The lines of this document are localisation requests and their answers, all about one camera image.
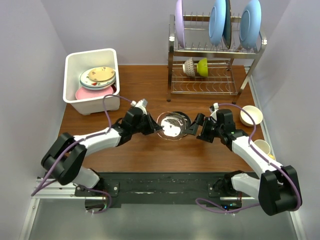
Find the plain black plate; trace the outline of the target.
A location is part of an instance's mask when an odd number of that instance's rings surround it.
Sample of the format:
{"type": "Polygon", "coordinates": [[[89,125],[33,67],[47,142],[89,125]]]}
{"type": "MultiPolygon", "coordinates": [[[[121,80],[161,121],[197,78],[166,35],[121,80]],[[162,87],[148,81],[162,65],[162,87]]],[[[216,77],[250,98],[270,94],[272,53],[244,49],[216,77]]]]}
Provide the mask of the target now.
{"type": "Polygon", "coordinates": [[[181,112],[181,111],[174,111],[174,113],[180,114],[183,117],[183,119],[186,122],[185,129],[188,129],[190,127],[190,125],[192,124],[190,117],[187,114],[185,114],[184,112],[181,112]]]}

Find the black glossy plate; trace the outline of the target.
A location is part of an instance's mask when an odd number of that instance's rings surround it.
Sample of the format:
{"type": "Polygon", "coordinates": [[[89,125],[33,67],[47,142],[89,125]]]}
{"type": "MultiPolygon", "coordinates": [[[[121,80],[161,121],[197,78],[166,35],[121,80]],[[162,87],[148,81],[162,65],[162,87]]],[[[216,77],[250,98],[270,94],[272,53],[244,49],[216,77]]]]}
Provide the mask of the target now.
{"type": "Polygon", "coordinates": [[[162,126],[162,130],[157,132],[157,135],[167,141],[179,141],[187,134],[186,121],[184,118],[174,111],[166,111],[161,113],[156,122],[162,126]]]}

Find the red rimmed cream plate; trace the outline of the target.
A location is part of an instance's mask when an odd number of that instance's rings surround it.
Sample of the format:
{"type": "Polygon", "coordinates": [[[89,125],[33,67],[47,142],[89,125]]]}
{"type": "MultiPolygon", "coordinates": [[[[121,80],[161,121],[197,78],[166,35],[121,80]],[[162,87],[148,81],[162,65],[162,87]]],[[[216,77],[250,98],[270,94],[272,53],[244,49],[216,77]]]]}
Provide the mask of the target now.
{"type": "Polygon", "coordinates": [[[115,84],[113,84],[111,87],[112,87],[112,89],[113,89],[113,93],[116,93],[116,91],[117,91],[117,87],[116,87],[116,85],[115,85],[115,84]]]}

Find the blue and cream plate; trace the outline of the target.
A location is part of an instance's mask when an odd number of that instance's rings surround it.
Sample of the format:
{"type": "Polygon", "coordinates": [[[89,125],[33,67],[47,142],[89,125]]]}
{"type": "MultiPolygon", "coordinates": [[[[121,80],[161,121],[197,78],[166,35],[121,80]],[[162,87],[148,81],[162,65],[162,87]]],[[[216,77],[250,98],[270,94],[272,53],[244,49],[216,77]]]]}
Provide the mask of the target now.
{"type": "Polygon", "coordinates": [[[90,87],[90,86],[86,86],[83,85],[83,88],[90,90],[90,91],[102,91],[102,90],[106,90],[106,89],[111,89],[113,90],[113,86],[112,85],[106,85],[106,86],[98,86],[98,87],[90,87]]]}

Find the cream floral small plate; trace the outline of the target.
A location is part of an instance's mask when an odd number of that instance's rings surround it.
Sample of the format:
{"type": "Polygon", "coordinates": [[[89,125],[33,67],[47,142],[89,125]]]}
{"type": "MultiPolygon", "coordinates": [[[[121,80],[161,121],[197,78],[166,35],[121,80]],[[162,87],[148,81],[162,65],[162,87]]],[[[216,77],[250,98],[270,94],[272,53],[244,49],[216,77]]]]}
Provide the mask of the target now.
{"type": "Polygon", "coordinates": [[[114,77],[115,70],[111,67],[101,66],[90,70],[88,73],[89,79],[96,82],[104,82],[114,77]]]}

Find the pink plate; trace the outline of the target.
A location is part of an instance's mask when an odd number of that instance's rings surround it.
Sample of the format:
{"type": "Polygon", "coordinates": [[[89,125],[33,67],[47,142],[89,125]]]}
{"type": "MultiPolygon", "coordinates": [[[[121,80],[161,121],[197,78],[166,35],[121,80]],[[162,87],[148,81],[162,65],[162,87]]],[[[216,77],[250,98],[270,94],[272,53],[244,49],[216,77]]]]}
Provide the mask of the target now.
{"type": "Polygon", "coordinates": [[[109,86],[104,89],[87,89],[85,87],[79,88],[75,93],[76,100],[85,100],[97,97],[103,97],[105,95],[113,94],[114,89],[112,86],[109,86]]]}

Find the white watermelon pattern plate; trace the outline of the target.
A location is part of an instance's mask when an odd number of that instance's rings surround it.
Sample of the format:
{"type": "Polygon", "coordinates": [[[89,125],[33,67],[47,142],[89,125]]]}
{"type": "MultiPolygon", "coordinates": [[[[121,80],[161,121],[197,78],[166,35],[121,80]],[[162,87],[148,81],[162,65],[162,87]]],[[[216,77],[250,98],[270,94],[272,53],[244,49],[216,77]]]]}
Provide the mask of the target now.
{"type": "Polygon", "coordinates": [[[116,75],[114,75],[111,79],[106,81],[93,81],[89,79],[88,73],[92,69],[88,69],[85,72],[83,72],[79,78],[79,82],[82,86],[88,86],[88,87],[102,87],[102,86],[111,86],[116,81],[116,75]]]}

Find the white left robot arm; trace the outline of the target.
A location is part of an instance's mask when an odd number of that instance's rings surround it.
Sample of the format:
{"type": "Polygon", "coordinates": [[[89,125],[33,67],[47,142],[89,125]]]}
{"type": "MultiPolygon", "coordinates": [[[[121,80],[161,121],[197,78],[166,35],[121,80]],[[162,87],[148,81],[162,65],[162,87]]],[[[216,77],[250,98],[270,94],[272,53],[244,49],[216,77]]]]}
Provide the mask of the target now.
{"type": "Polygon", "coordinates": [[[41,160],[47,170],[44,177],[53,177],[62,186],[73,183],[85,187],[92,196],[104,190],[101,177],[94,170],[83,167],[85,157],[108,148],[119,147],[137,133],[150,135],[162,130],[150,113],[139,107],[131,107],[124,117],[119,118],[104,130],[80,136],[69,133],[60,135],[41,160]]]}

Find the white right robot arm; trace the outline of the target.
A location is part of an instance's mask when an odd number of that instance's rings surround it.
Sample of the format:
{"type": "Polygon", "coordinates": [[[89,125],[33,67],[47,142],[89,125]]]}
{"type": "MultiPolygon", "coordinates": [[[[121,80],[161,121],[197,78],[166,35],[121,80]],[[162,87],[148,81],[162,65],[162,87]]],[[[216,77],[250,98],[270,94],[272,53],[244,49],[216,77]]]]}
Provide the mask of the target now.
{"type": "Polygon", "coordinates": [[[297,171],[291,166],[283,166],[259,150],[249,135],[237,129],[232,111],[218,109],[211,116],[199,113],[196,119],[184,131],[187,135],[196,135],[197,139],[212,143],[219,138],[231,152],[241,157],[254,170],[257,177],[238,170],[226,173],[214,186],[233,197],[242,192],[258,200],[263,211],[273,216],[285,211],[296,211],[302,205],[297,171]]]}

